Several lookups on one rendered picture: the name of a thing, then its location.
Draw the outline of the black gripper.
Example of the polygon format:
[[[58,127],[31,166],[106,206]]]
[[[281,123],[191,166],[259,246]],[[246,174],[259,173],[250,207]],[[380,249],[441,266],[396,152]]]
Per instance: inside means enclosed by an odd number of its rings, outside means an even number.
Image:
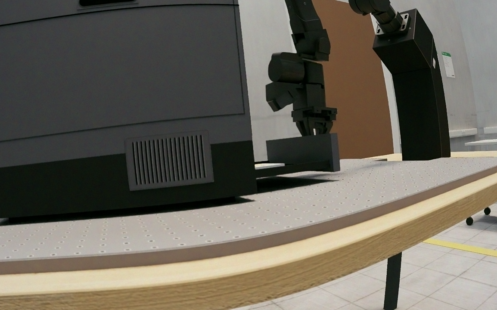
[[[291,111],[292,122],[296,122],[296,126],[302,136],[322,135],[330,133],[333,121],[336,121],[337,108],[326,107],[325,86],[320,86],[321,107],[311,106],[307,108],[300,108]],[[322,128],[322,129],[320,129]]]

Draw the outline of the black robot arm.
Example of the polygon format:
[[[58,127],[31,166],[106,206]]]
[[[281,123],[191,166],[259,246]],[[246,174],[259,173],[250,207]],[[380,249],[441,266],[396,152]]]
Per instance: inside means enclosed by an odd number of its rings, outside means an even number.
[[[376,19],[378,38],[407,34],[411,16],[400,15],[389,0],[348,0],[357,14],[371,12]],[[329,61],[330,41],[316,13],[312,0],[285,0],[296,53],[278,52],[271,55],[266,85],[266,101],[273,112],[288,104],[292,110],[321,107],[320,84],[325,85],[323,65]],[[304,35],[305,34],[305,35]]]

